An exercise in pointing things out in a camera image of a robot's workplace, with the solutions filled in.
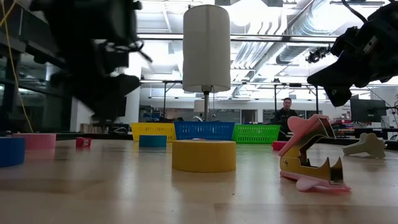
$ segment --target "pink tape roll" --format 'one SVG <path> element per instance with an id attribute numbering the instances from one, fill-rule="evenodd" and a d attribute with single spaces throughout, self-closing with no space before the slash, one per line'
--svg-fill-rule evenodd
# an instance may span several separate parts
<path id="1" fill-rule="evenodd" d="M 12 137 L 25 139 L 25 150 L 52 150 L 55 149 L 56 134 L 13 134 Z"/>

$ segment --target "blue tape roll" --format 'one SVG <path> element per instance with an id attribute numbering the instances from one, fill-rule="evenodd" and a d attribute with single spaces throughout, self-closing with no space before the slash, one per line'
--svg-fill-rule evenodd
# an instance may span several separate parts
<path id="1" fill-rule="evenodd" d="M 24 161 L 24 138 L 0 138 L 0 167 L 15 166 Z"/>
<path id="2" fill-rule="evenodd" d="M 166 135 L 140 135 L 139 147 L 166 147 Z"/>

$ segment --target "green basket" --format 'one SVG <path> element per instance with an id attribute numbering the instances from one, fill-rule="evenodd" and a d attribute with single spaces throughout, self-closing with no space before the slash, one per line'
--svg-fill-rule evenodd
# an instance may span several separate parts
<path id="1" fill-rule="evenodd" d="M 280 125 L 235 124 L 233 140 L 245 144 L 271 144 L 278 139 Z"/>

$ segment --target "wooden table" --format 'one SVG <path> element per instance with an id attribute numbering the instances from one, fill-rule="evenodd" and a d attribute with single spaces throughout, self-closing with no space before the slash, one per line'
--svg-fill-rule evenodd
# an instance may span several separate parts
<path id="1" fill-rule="evenodd" d="M 236 171 L 220 174 L 172 170 L 171 145 L 137 146 L 94 140 L 91 150 L 76 150 L 62 141 L 55 152 L 28 152 L 23 166 L 0 169 L 0 223 L 398 223 L 396 152 L 344 157 L 351 193 L 303 193 L 279 177 L 267 145 L 238 145 Z M 342 155 L 326 144 L 308 151 L 316 166 Z"/>

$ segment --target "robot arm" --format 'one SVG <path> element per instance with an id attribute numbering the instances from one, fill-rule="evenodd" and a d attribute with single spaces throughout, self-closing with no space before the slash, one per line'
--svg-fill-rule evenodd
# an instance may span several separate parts
<path id="1" fill-rule="evenodd" d="M 129 53 L 141 52 L 132 0 L 33 0 L 31 11 L 42 11 L 66 61 L 68 71 L 52 79 L 67 81 L 74 97 L 100 120 L 114 120 L 124 96 L 139 87 L 134 76 L 110 77 L 116 67 L 129 66 Z M 106 40 L 96 44 L 96 39 Z"/>
<path id="2" fill-rule="evenodd" d="M 347 29 L 330 50 L 338 57 L 337 62 L 308 77 L 308 83 L 323 86 L 331 103 L 343 106 L 351 98 L 351 86 L 363 88 L 369 82 L 388 82 L 398 75 L 396 14 L 398 2 L 392 1 L 371 14 L 368 20 L 362 18 L 364 25 L 360 29 Z"/>

